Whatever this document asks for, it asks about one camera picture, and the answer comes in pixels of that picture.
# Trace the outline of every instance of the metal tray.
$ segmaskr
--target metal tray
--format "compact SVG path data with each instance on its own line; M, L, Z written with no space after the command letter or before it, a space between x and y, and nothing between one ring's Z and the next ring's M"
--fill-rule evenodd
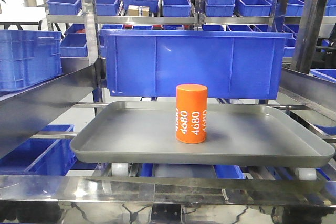
M320 167L334 148L278 109L209 104L207 139L175 138L175 103L114 102L71 141L83 162Z

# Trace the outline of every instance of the reflective metal surface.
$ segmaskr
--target reflective metal surface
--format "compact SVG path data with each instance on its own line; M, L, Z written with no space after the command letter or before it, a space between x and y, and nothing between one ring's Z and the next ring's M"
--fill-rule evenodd
M84 15L84 26L88 48L89 63L93 64L99 58L99 36L96 17L96 0L81 0Z
M280 86L336 111L336 103L332 99L336 97L336 83L283 68Z
M94 75L91 66L0 97L0 157L87 96L96 85Z
M61 58L62 70L64 74L76 72L90 65L87 57L66 57Z
M290 68L309 73L327 0L305 0Z
M282 32L288 0L273 0L268 31Z

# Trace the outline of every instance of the metal shelf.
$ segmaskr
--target metal shelf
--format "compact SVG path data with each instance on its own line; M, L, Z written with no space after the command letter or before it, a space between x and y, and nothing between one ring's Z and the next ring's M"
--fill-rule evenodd
M268 24L269 17L207 17L202 14L206 23L217 24ZM301 17L285 17L286 24L299 24ZM335 24L336 17L324 17L322 24Z
M129 25L194 25L195 17L120 17L120 16L97 16L100 24L129 24Z

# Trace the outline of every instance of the shelf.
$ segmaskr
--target shelf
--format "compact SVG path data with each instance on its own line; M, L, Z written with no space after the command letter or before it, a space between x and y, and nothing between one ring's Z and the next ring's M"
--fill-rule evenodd
M47 20L51 23L84 23L84 16L75 15L47 15Z
M286 17L286 24L300 23L300 17ZM269 17L206 17L204 22L218 24L268 24Z
M129 24L129 25L194 25L195 17L120 17L120 16L97 16L100 24Z

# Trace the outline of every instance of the white wheel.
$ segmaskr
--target white wheel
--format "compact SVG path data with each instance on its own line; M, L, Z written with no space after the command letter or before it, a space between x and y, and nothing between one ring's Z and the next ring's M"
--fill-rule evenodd
M299 180L316 180L316 170L314 168L294 168L295 175Z
M112 176L128 177L129 168L130 168L129 163L112 163L111 164Z

